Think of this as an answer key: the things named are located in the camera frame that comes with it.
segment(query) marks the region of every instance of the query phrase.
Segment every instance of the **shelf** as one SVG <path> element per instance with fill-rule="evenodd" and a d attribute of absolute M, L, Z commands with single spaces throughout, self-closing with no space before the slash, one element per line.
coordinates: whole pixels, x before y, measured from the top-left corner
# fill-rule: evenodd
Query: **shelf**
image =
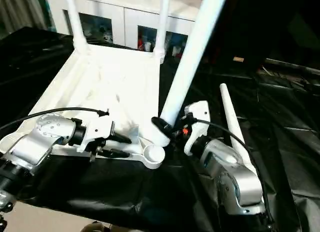
<path fill-rule="evenodd" d="M 162 0 L 90 0 L 129 9 L 159 14 Z M 202 0 L 170 0 L 169 16 L 195 21 Z"/>

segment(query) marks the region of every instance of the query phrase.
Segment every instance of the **table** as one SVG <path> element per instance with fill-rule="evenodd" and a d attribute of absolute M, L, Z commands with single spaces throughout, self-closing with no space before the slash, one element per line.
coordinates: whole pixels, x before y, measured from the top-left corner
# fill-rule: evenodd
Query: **table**
<path fill-rule="evenodd" d="M 72 51 L 72 37 L 30 28 L 0 41 L 0 89 L 6 102 L 1 124 L 29 112 Z M 161 66 L 159 110 L 178 63 L 169 58 Z M 186 105 L 208 100 L 211 120 L 226 125 L 219 84 L 228 85 L 280 231 L 317 231 L 319 226 L 319 79 L 305 77 L 312 83 L 302 87 L 254 71 L 200 65 L 184 101 Z M 224 136 L 215 129 L 209 134 Z M 84 158 L 52 156 L 20 199 L 132 228 L 219 231 L 217 212 L 203 186 L 208 178 L 193 165 L 173 147 L 166 149 L 166 159 L 157 170 L 132 161 L 97 159 L 90 164 Z"/>

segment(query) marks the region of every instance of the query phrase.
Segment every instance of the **red object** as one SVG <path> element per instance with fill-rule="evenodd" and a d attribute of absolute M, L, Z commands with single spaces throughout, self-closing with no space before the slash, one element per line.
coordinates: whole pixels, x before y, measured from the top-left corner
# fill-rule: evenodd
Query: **red object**
<path fill-rule="evenodd" d="M 144 50 L 144 43 L 143 43 L 142 39 L 138 39 L 138 49 L 140 51 Z"/>
<path fill-rule="evenodd" d="M 187 135 L 187 134 L 189 133 L 189 130 L 188 130 L 187 128 L 183 128 L 183 129 L 182 129 L 182 133 L 183 133 L 184 135 Z"/>

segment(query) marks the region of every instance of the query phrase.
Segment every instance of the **glass cabinet door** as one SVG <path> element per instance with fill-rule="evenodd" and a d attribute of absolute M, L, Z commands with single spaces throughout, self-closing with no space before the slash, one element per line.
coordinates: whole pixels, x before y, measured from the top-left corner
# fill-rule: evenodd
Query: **glass cabinet door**
<path fill-rule="evenodd" d="M 68 12 L 64 10 L 63 13 L 66 18 L 69 33 L 72 35 Z M 83 13 L 79 13 L 79 16 L 83 34 L 87 38 L 87 40 L 96 39 L 108 43 L 114 43 L 111 19 Z"/>
<path fill-rule="evenodd" d="M 157 30 L 138 26 L 137 48 L 145 52 L 153 52 L 156 45 Z M 164 50 L 166 56 L 181 58 L 186 47 L 188 36 L 166 32 Z"/>

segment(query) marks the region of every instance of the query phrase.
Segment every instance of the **cabinet door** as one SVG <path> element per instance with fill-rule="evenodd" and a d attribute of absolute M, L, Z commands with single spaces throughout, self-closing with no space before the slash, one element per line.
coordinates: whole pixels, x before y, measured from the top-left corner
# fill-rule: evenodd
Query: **cabinet door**
<path fill-rule="evenodd" d="M 125 20 L 125 45 L 130 48 L 141 49 L 146 51 L 149 46 L 153 45 L 157 35 L 159 14 L 147 13 L 132 9 L 124 9 Z M 194 22 L 184 19 L 168 17 L 166 47 L 174 46 L 182 48 L 185 46 L 188 35 L 191 33 Z"/>
<path fill-rule="evenodd" d="M 72 34 L 66 0 L 47 0 L 56 31 Z M 125 46 L 124 8 L 109 4 L 75 0 L 87 39 L 105 40 Z"/>

